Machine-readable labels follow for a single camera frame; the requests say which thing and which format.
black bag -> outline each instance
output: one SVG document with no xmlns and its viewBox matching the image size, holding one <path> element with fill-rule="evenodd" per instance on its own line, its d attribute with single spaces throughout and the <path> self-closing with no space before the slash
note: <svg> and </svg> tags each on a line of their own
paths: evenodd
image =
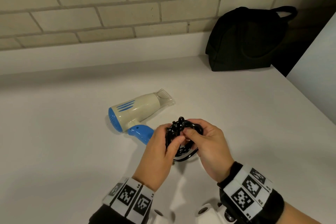
<svg viewBox="0 0 336 224">
<path fill-rule="evenodd" d="M 280 17 L 277 12 L 291 13 Z M 205 53 L 212 71 L 270 67 L 276 48 L 297 10 L 282 6 L 271 10 L 239 7 L 220 17 L 212 29 Z"/>
</svg>

brick wall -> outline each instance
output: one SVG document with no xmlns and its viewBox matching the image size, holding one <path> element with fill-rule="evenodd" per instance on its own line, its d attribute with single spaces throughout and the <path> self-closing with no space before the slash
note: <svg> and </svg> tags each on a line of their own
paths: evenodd
<svg viewBox="0 0 336 224">
<path fill-rule="evenodd" d="M 294 5 L 288 41 L 313 39 L 336 0 L 0 0 L 0 49 L 210 31 L 239 6 Z"/>
</svg>

white table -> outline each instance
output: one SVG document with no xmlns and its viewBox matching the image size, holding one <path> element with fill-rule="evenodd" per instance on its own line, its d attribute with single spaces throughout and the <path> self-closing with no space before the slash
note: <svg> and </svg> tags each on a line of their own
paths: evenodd
<svg viewBox="0 0 336 224">
<path fill-rule="evenodd" d="M 160 88 L 176 104 L 146 124 L 208 120 L 233 157 L 258 168 L 286 201 L 335 223 L 336 126 L 276 69 L 212 72 L 206 57 L 0 77 L 1 222 L 88 223 L 145 148 L 113 129 L 108 107 Z M 218 191 L 195 158 L 172 167 L 153 209 L 194 223 Z"/>
</svg>

coiled cord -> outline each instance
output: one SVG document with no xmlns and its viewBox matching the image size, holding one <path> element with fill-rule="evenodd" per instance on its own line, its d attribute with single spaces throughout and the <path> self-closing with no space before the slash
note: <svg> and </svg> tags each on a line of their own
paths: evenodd
<svg viewBox="0 0 336 224">
<path fill-rule="evenodd" d="M 193 128 L 195 129 L 199 134 L 203 135 L 203 128 L 199 124 L 194 124 L 189 120 L 184 120 L 183 117 L 179 117 L 178 121 L 173 121 L 173 124 L 167 128 L 166 131 L 166 148 L 168 145 L 173 141 L 173 139 L 181 134 L 181 132 L 185 128 Z M 180 147 L 179 150 L 177 151 L 175 157 L 181 157 L 185 154 L 187 154 L 190 150 L 191 147 L 193 146 L 194 142 L 189 141 L 187 144 L 183 147 Z M 184 158 L 181 159 L 174 159 L 174 162 L 182 162 L 193 156 L 196 152 L 198 151 L 198 148 L 196 148 L 193 152 L 191 152 L 189 155 L 187 155 Z"/>
</svg>

blue hair dryer handle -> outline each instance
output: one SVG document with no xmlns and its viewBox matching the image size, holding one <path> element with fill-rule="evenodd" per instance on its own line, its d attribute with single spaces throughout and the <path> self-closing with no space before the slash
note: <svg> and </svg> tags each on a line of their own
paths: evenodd
<svg viewBox="0 0 336 224">
<path fill-rule="evenodd" d="M 128 130 L 130 136 L 135 136 L 145 145 L 148 144 L 149 139 L 152 137 L 154 130 L 146 125 L 136 125 Z"/>
</svg>

